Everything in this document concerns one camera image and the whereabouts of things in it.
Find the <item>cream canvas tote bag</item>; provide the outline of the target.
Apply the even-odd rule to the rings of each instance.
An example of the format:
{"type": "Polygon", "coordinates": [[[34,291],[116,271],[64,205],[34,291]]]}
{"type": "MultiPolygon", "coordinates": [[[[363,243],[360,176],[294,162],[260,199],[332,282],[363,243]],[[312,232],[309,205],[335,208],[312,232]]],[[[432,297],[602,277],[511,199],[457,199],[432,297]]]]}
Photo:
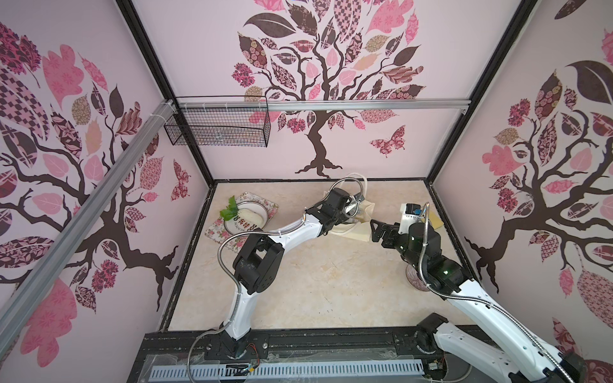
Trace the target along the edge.
{"type": "Polygon", "coordinates": [[[344,223],[330,229],[329,234],[361,242],[370,242],[372,236],[370,220],[375,210],[375,204],[367,199],[367,178],[360,173],[352,172],[335,182],[333,188],[342,188],[346,182],[350,181],[357,183],[360,187],[359,196],[355,198],[357,204],[350,210],[350,217],[344,223]]]}

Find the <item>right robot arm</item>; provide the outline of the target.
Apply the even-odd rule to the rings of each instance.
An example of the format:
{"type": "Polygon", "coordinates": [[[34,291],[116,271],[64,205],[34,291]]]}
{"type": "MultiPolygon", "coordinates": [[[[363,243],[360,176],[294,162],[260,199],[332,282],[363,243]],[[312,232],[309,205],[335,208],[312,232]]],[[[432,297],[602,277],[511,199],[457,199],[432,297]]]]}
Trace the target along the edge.
{"type": "Polygon", "coordinates": [[[396,250],[430,292],[462,311],[495,343],[490,346],[431,314],[420,324],[428,346],[459,357],[496,382],[587,381],[581,356],[558,350],[499,306],[463,266],[443,255],[441,237],[430,225],[373,220],[370,228],[373,242],[396,250]]]}

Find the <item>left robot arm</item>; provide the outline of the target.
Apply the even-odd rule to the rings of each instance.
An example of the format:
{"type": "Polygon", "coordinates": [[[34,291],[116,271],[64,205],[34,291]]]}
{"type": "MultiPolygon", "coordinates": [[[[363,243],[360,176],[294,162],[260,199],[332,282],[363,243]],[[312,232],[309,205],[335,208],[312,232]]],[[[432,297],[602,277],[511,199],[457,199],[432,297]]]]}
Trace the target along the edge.
{"type": "Polygon", "coordinates": [[[273,284],[284,255],[307,241],[326,236],[334,227],[355,217],[364,199],[363,191],[351,195],[334,184],[321,201],[305,209],[294,223],[274,231],[244,231],[222,242],[217,251],[217,261],[235,285],[233,306],[220,328],[207,330],[196,337],[188,351],[187,362],[193,360],[198,344],[212,336],[220,337],[229,357],[242,357],[252,331],[252,316],[258,298],[273,284]],[[228,268],[223,262],[223,249],[240,237],[246,241],[232,268],[228,268]]]}

